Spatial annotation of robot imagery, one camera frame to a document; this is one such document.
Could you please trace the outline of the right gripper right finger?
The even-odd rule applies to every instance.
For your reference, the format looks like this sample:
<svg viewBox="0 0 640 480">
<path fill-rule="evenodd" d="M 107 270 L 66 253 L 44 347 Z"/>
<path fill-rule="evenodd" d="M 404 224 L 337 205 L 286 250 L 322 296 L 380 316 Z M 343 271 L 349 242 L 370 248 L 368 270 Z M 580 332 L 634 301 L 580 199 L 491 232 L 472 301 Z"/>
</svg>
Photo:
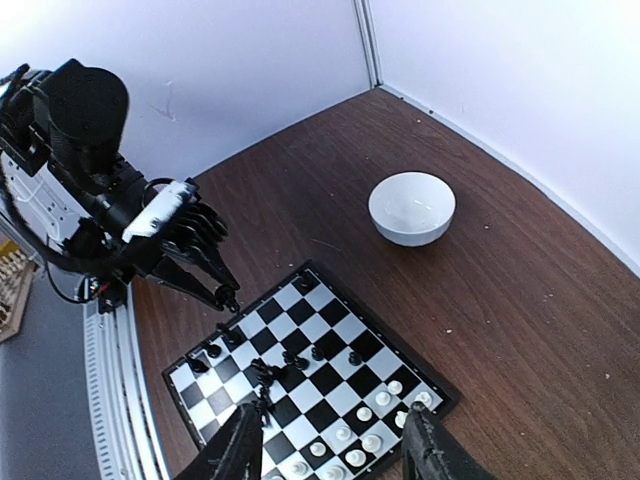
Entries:
<svg viewBox="0 0 640 480">
<path fill-rule="evenodd" d="M 401 452 L 404 480 L 495 480 L 422 402 L 409 409 Z"/>
</svg>

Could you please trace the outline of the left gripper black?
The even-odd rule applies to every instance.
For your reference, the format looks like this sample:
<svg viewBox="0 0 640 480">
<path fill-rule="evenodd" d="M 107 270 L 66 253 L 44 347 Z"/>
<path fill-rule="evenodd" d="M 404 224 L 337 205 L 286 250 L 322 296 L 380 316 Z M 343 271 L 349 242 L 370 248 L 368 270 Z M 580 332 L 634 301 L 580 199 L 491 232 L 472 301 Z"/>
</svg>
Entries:
<svg viewBox="0 0 640 480">
<path fill-rule="evenodd" d="M 122 239 L 124 229 L 141 212 L 139 199 L 99 204 L 99 225 L 112 237 L 114 246 L 100 259 L 99 272 L 125 283 L 133 276 L 150 277 L 156 283 L 185 293 L 209 307 L 235 310 L 239 284 L 219 252 L 228 236 L 220 215 L 198 199 L 191 200 L 160 232 L 151 238 Z M 180 262 L 198 267 L 219 284 L 212 292 Z"/>
</svg>

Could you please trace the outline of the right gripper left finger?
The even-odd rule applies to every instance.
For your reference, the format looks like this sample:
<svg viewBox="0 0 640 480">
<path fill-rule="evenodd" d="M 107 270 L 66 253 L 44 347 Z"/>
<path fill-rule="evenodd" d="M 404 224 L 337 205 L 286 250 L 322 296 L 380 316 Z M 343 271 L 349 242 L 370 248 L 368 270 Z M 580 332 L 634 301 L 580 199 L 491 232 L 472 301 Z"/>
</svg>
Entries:
<svg viewBox="0 0 640 480">
<path fill-rule="evenodd" d="M 257 402 L 239 405 L 177 480 L 261 478 L 263 425 Z"/>
</svg>

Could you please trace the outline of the black white chessboard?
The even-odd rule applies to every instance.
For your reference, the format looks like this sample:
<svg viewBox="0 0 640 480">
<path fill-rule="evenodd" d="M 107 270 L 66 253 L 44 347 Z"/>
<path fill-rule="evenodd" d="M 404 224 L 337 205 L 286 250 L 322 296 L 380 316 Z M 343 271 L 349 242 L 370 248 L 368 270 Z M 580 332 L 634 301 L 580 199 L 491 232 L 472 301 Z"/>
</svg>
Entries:
<svg viewBox="0 0 640 480">
<path fill-rule="evenodd" d="M 307 262 L 163 374 L 194 443 L 268 391 L 266 479 L 376 479 L 401 452 L 401 416 L 423 398 L 437 417 L 459 392 L 333 276 Z"/>
</svg>

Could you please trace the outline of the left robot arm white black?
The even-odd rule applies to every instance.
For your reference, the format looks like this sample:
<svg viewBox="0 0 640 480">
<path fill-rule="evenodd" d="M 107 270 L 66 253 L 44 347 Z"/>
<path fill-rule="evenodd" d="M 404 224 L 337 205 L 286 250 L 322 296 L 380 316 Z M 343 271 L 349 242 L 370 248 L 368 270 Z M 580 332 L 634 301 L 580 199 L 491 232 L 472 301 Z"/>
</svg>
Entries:
<svg viewBox="0 0 640 480">
<path fill-rule="evenodd" d="M 129 95 L 117 75 L 73 59 L 54 71 L 22 65 L 1 83 L 2 152 L 28 175 L 49 170 L 85 212 L 53 249 L 2 188 L 13 226 L 46 267 L 82 275 L 103 313 L 126 302 L 135 277 L 238 311 L 239 285 L 219 252 L 228 229 L 195 181 L 149 180 L 120 154 Z"/>
</svg>

